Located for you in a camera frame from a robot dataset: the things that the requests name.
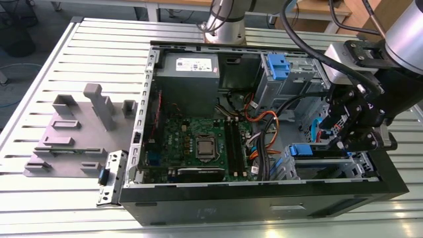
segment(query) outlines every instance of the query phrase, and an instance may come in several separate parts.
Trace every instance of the motherboard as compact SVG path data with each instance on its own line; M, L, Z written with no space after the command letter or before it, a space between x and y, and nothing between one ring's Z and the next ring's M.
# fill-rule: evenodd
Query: motherboard
M149 183L253 181L245 141L251 125L235 119L169 118L160 152L148 151Z

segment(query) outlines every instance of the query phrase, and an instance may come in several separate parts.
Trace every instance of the power supply label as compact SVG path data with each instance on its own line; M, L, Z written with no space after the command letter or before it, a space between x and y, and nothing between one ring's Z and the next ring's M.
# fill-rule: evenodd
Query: power supply label
M212 72L210 59L177 58L176 71Z

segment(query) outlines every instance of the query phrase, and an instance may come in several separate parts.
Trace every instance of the ram slot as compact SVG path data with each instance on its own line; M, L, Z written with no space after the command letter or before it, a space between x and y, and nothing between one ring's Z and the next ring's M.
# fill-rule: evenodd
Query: ram slot
M243 158L243 151L241 151L241 144L240 144L240 133L239 133L237 121L232 121L230 127L232 127L232 141L233 141L236 172L237 172L237 176L243 176L243 172L245 171L245 168L244 168L244 158Z
M236 172L236 163L233 156L233 144L232 144L232 132L230 132L230 121L224 122L224 141L225 141L225 157L229 175Z

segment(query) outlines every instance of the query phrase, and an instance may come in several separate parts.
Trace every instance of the green circuit board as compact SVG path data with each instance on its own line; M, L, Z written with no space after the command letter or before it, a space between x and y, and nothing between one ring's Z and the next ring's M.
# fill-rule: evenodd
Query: green circuit board
M162 148L160 153L160 167L217 167L225 170L224 181L252 181L251 167L247 165L248 156L245 155L245 136L251 132L248 122L237 122L240 151L244 164L244 173L229 172L229 161L226 155L225 130L222 119L193 119L170 118L165 122L162 135ZM214 144L214 158L200 160L196 151L198 150L196 140L208 137ZM168 171L152 171L153 181L165 183Z

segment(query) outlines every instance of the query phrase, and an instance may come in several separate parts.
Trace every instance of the slotted aluminum surface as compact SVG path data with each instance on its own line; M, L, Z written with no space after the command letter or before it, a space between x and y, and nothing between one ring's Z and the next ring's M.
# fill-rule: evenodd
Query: slotted aluminum surface
M301 33L316 49L343 35ZM122 208L96 209L92 178L26 178L24 164L37 144L57 94L86 101L88 82L100 83L113 102L136 100L150 40L202 42L193 25L85 19L70 23L0 135L0 236L85 237L421 237L423 126L404 112L389 127L399 141L391 159L409 193L329 219L141 228ZM247 44L295 47L285 33L247 29Z

